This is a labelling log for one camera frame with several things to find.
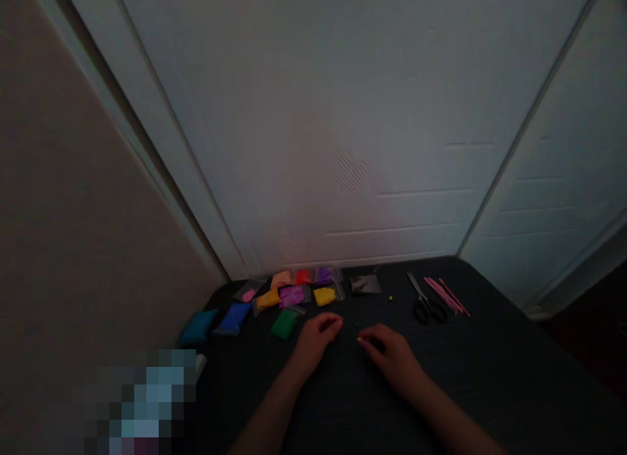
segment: scissors handle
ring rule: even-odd
[[[422,324],[427,324],[429,321],[429,312],[420,298],[413,303],[413,315]]]
[[[426,304],[431,309],[431,314],[436,319],[436,321],[438,322],[446,321],[446,308],[444,308],[444,305],[441,305],[440,303],[435,302],[434,300],[429,300]]]

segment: pink stick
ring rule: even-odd
[[[444,289],[442,288],[442,286],[440,286],[440,284],[438,284],[438,283],[435,281],[435,279],[430,279],[430,284],[431,284],[431,286],[432,286],[435,290],[439,291],[439,292],[440,292],[440,293],[442,293],[442,294],[445,294],[445,295],[446,295],[446,297],[448,297],[448,299],[451,301],[451,303],[453,304],[453,306],[455,306],[455,308],[457,308],[457,309],[460,311],[460,313],[463,313],[463,312],[464,312],[464,306],[463,306],[461,303],[458,303],[458,302],[456,302],[454,299],[452,299],[452,298],[450,297],[450,295],[448,295],[448,294],[444,291]]]
[[[451,289],[449,289],[449,287],[447,287],[447,285],[444,283],[444,281],[442,279],[440,279],[440,282],[442,282],[442,285],[444,287],[446,287],[446,290],[448,290],[449,294],[451,294],[451,296],[455,299],[455,301],[459,304],[459,306],[466,312],[466,314],[468,316],[470,316],[470,313],[468,313],[468,310],[462,305],[462,302],[459,301],[459,299],[455,296],[455,294],[453,294],[453,292],[451,292]]]
[[[435,282],[435,280],[431,279],[430,277],[423,277],[423,279],[431,286],[432,289],[434,289],[438,293],[438,295],[440,295],[442,300],[444,300],[449,308],[451,308],[455,312],[455,315],[457,315],[457,311],[462,311],[457,306],[455,301],[444,291],[444,289],[441,288],[437,282]]]

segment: plastic bag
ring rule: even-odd
[[[296,322],[305,314],[301,307],[285,307],[272,325],[270,332],[283,341],[287,341],[294,332]]]
[[[307,285],[315,283],[315,268],[292,271],[292,284]]]
[[[341,282],[342,278],[342,270],[339,267],[327,266],[315,270],[315,283],[318,285]]]
[[[315,296],[315,302],[318,306],[325,306],[329,305],[331,302],[335,302],[336,300],[343,300],[344,291],[339,284],[334,282],[328,287],[315,289],[313,291],[313,296]]]
[[[351,277],[351,290],[354,295],[381,293],[381,286],[376,275],[360,275]]]
[[[293,285],[285,287],[279,293],[281,303],[279,308],[295,306],[301,303],[309,303],[312,301],[312,292],[306,285]]]
[[[266,308],[270,308],[281,303],[279,289],[270,289],[268,292],[253,299],[253,313],[255,316]]]
[[[207,340],[207,331],[216,317],[217,310],[196,313],[186,326],[178,341],[179,346],[203,343]]]
[[[244,318],[250,310],[251,304],[234,303],[229,308],[220,325],[213,331],[218,336],[237,336],[242,330]]]
[[[235,295],[233,295],[233,298],[238,302],[250,302],[267,280],[267,277],[252,277],[240,290],[238,290]]]
[[[278,289],[280,287],[286,287],[292,285],[292,271],[283,271],[274,274],[272,277],[271,289]]]

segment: door panel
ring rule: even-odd
[[[123,0],[246,265],[455,254],[586,0]]]
[[[625,0],[597,0],[461,253],[519,307],[627,206]]]

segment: heart pattern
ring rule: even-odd
[[[354,193],[364,185],[370,168],[364,161],[353,161],[348,151],[339,151],[335,158],[335,180],[340,193],[347,195]]]
[[[292,236],[287,230],[281,232],[281,247],[283,254],[287,258],[292,258],[302,254],[307,246],[307,240],[300,236]]]

